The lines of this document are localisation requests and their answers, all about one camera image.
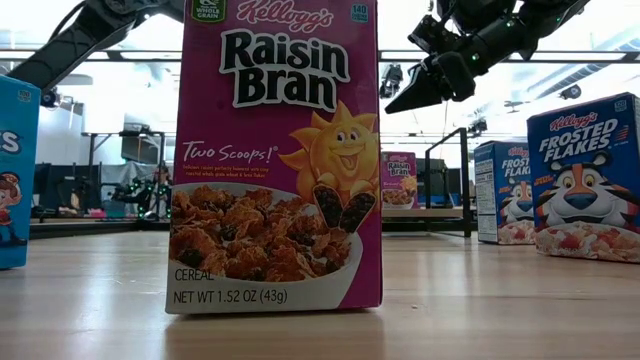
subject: ceiling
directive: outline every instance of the ceiling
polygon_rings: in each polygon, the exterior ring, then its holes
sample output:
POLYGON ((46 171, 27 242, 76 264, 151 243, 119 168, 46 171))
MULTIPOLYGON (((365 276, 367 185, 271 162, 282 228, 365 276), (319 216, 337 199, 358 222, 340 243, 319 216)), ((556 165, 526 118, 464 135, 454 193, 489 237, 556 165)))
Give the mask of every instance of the ceiling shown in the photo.
MULTIPOLYGON (((64 15, 78 0, 6 1, 0 13, 0 49, 35 49, 48 39, 64 15)), ((379 0, 378 37, 381 50, 416 50, 406 40, 427 9, 428 0, 379 0)), ((582 15, 576 16, 553 35, 540 42, 541 50, 612 51, 621 46, 633 48, 640 38, 640 1, 592 0, 582 15)), ((182 25, 156 16, 117 45, 118 49, 180 50, 182 25)), ((405 69, 411 64, 403 64, 405 69)), ((489 74, 477 79, 476 96, 463 103, 450 103, 427 109, 381 116, 383 147, 423 149, 403 142, 433 142, 443 132, 466 126, 480 112, 489 122, 495 136, 526 133, 528 114, 550 107, 566 105, 558 100, 562 88, 576 82, 583 88, 584 101, 606 92, 638 89, 640 68, 611 65, 586 68, 585 65, 499 64, 489 74), (531 101, 518 107, 519 112, 504 106, 505 101, 531 101), (407 133, 422 134, 407 141, 407 133)), ((94 78, 94 85, 65 88, 66 92, 85 102, 93 101, 99 92, 116 94, 126 108, 127 119, 147 122, 157 130, 175 131, 179 64, 85 63, 74 73, 94 78)))

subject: wooden table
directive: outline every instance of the wooden table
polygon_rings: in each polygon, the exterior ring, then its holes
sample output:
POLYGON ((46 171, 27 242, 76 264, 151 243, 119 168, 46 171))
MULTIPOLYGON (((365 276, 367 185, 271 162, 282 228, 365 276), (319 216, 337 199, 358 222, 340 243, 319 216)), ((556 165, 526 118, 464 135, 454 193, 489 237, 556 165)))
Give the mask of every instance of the wooden table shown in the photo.
POLYGON ((385 242, 372 311, 166 315, 166 233, 34 241, 0 272, 0 359, 640 358, 640 267, 463 239, 385 242))

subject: blue box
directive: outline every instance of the blue box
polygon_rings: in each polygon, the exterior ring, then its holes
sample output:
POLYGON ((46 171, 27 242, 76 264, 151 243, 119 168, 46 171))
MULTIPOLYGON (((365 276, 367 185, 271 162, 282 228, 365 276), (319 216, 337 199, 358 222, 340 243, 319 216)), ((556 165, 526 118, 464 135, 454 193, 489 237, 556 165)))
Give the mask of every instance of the blue box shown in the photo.
POLYGON ((639 106, 624 93, 529 119, 540 253, 640 263, 639 106))
POLYGON ((478 240, 499 245, 533 244, 527 144, 491 141, 474 150, 474 160, 478 240))
POLYGON ((39 111, 40 89, 0 76, 0 269, 27 262, 39 111))

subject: frosted flakes cereal box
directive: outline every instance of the frosted flakes cereal box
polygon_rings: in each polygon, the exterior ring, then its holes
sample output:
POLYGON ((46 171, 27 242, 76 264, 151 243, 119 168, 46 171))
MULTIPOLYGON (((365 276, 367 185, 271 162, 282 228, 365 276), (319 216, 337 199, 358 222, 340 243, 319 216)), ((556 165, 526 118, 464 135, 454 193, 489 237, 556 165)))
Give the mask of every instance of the frosted flakes cereal box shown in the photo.
POLYGON ((384 209, 420 207, 415 153, 383 152, 380 176, 384 209))
POLYGON ((169 313, 381 302, 376 2, 187 2, 169 313))
POLYGON ((39 111, 40 89, 0 76, 0 269, 27 262, 39 111))
POLYGON ((540 253, 640 262, 639 105, 627 93, 529 119, 540 253))
POLYGON ((474 150, 478 240, 499 245, 534 242, 529 149, 489 142, 474 150))

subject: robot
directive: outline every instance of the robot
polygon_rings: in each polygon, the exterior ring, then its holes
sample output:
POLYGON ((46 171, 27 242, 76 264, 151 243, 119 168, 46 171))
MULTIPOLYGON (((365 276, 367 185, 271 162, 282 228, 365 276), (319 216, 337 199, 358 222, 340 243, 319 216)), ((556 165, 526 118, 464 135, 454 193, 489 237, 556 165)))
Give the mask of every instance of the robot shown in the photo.
MULTIPOLYGON (((184 1, 85 0, 65 17, 49 43, 7 75, 38 86, 43 93, 42 104, 51 106, 56 98, 52 96, 55 85, 91 53, 119 43, 153 15, 162 13, 183 21, 184 1), (61 30, 75 12, 79 12, 76 20, 61 30)), ((486 74, 514 52, 530 60, 538 40, 580 13, 590 0, 522 0, 515 13, 517 1, 438 0, 440 20, 426 15, 409 35, 409 40, 428 56, 412 71, 411 83, 386 112, 446 100, 464 101, 475 92, 476 76, 486 74), (458 34, 445 29, 450 19, 458 34)))

